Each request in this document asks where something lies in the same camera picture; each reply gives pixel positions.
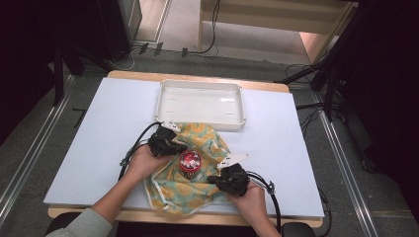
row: metal stand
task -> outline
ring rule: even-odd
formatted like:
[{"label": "metal stand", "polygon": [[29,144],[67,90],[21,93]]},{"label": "metal stand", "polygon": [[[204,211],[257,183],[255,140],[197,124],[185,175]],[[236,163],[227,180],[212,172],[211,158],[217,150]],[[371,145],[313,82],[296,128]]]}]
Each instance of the metal stand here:
[{"label": "metal stand", "polygon": [[297,74],[288,77],[281,81],[274,81],[274,83],[281,83],[281,84],[290,84],[301,77],[304,77],[314,71],[318,71],[321,73],[317,73],[313,80],[310,83],[310,87],[313,91],[319,91],[326,82],[327,83],[327,92],[325,98],[325,105],[324,105],[324,112],[327,115],[327,118],[332,121],[332,101],[333,101],[333,92],[335,90],[335,86],[338,79],[338,68],[336,66],[336,62],[338,61],[337,58],[339,57],[341,60],[343,57],[348,57],[350,55],[342,55],[342,53],[348,45],[350,45],[350,38],[353,34],[356,33],[359,23],[362,21],[364,16],[366,16],[366,12],[368,12],[368,4],[363,1],[360,1],[358,10],[353,17],[352,21],[348,24],[348,27],[344,30],[342,35],[336,41],[336,44],[333,48],[327,53],[325,58],[318,63],[311,65],[310,67],[301,70]]}]

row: red can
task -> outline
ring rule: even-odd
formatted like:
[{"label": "red can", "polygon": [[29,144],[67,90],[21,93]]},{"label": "red can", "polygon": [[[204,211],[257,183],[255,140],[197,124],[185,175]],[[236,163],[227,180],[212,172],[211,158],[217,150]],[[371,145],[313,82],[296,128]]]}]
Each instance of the red can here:
[{"label": "red can", "polygon": [[186,150],[179,156],[179,167],[183,176],[194,179],[201,170],[201,156],[194,150]]}]

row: human arm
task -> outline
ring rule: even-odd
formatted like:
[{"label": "human arm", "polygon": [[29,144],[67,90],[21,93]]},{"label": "human arm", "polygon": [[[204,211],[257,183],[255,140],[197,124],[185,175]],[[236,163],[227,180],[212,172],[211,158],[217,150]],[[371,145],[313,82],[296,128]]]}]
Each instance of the human arm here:
[{"label": "human arm", "polygon": [[132,155],[126,174],[91,208],[113,223],[136,185],[170,158],[171,156],[154,157],[148,145],[139,147]]},{"label": "human arm", "polygon": [[153,157],[148,145],[139,147],[132,154],[126,174],[102,198],[67,227],[51,232],[47,236],[106,236],[112,229],[112,223],[126,198],[136,185],[170,158],[170,156]]},{"label": "human arm", "polygon": [[266,211],[265,190],[250,182],[243,197],[228,195],[228,198],[260,237],[281,236],[269,220]]}]

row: yellow fabric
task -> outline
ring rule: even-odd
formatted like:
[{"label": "yellow fabric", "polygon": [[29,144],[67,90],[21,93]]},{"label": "yellow fabric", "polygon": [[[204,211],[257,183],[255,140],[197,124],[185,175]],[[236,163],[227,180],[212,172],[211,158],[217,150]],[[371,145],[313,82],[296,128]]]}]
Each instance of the yellow fabric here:
[{"label": "yellow fabric", "polygon": [[201,155],[200,174],[186,179],[179,170],[179,155],[144,180],[152,207],[173,213],[189,214],[212,201],[226,201],[225,193],[208,184],[207,177],[218,175],[216,165],[229,153],[218,133],[203,123],[177,124],[181,131],[176,140]]}]

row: black curtain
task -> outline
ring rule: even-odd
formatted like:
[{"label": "black curtain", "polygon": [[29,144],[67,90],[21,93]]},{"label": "black curtain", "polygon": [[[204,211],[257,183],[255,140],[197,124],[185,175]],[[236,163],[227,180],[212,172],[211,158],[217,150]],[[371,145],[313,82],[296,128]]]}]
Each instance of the black curtain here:
[{"label": "black curtain", "polygon": [[33,1],[0,3],[0,144],[54,84],[53,43]]},{"label": "black curtain", "polygon": [[363,152],[399,184],[419,223],[419,3],[370,1],[335,66],[373,144]]}]

